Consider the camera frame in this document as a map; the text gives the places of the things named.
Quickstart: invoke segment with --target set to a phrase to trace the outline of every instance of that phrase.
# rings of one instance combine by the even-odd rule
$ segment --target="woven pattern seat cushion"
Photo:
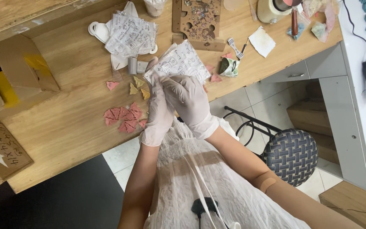
[[[313,174],[317,166],[318,150],[309,133],[287,129],[270,139],[261,156],[277,176],[297,187]]]

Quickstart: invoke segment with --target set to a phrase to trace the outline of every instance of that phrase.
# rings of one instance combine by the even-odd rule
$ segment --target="drawer handle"
[[[288,76],[288,78],[291,78],[291,77],[301,77],[301,76],[304,76],[304,75],[305,75],[304,73],[299,74],[299,75],[290,75],[290,76]]]

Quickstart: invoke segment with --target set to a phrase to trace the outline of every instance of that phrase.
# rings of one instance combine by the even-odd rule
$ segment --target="white dress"
[[[228,122],[218,120],[238,140]],[[175,118],[160,146],[155,193],[144,228],[198,229],[199,219],[191,207],[202,197],[216,200],[220,215],[201,214],[202,229],[225,229],[224,223],[230,229],[310,228],[232,170],[211,144],[196,139]]]

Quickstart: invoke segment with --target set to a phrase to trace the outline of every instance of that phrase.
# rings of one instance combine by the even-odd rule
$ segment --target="hand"
[[[206,139],[219,126],[215,116],[210,114],[206,92],[194,77],[172,76],[162,79],[166,100],[189,127],[197,139]]]
[[[156,65],[157,62],[158,58],[155,57],[149,62],[146,70]],[[150,90],[148,122],[141,133],[140,141],[148,146],[159,146],[172,126],[175,109],[166,102],[160,77],[153,75],[151,78],[152,84],[148,84]]]

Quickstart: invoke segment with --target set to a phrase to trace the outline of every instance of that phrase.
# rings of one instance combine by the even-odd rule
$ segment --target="laser-cut wooden sheet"
[[[188,39],[198,50],[224,51],[225,40],[216,39],[220,33],[221,0],[173,0],[173,42]]]

